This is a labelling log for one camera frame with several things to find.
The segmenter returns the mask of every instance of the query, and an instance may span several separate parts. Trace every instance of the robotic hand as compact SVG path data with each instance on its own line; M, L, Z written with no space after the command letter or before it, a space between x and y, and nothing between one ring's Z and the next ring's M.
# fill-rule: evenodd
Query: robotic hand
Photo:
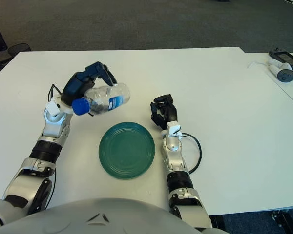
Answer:
M161 150L166 166L170 212L199 230L212 228L210 218L202 205L198 192L193 188L189 171L182 157L181 137L183 135L177 122L177 110L173 105L171 95L163 95L154 99L154 102L151 103L151 111L151 119L163 129Z
M107 66L96 62L75 73L61 93L52 85L44 111L45 127L30 156L26 158L13 177L0 200L0 226L42 211L51 191L49 179L56 170L56 161L70 131L73 116L72 102L84 96L94 86L96 78L108 85L117 83ZM53 88L60 95L53 97Z

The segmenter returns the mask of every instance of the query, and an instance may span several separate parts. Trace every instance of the blue bottle cap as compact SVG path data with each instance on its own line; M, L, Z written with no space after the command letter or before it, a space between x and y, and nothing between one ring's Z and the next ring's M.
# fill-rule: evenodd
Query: blue bottle cap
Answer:
M86 114L90 111L90 104L85 98L76 99L72 104L73 111L78 116Z

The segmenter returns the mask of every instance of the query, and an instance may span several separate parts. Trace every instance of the bottle label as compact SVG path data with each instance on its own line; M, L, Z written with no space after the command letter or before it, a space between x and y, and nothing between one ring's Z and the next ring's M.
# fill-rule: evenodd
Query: bottle label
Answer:
M115 109L116 107L119 107L120 105L123 104L123 101L124 101L124 96L123 95L120 95L120 96L116 96L116 97L111 97L109 99L109 104L108 104L108 110L113 110Z

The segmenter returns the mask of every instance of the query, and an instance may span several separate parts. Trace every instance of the transparent bottle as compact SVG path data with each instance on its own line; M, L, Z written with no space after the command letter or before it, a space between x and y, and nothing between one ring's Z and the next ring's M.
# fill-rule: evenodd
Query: transparent bottle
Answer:
M113 86L101 86L86 91L83 98L73 101L74 113L83 115L91 113L98 115L127 103L130 99L130 91L124 83Z

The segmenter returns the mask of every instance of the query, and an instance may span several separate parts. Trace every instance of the gray carpet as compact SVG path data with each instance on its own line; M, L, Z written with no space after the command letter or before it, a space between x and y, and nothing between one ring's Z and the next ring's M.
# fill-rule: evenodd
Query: gray carpet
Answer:
M33 50L240 46L293 52L293 5L283 0L0 0L8 45Z

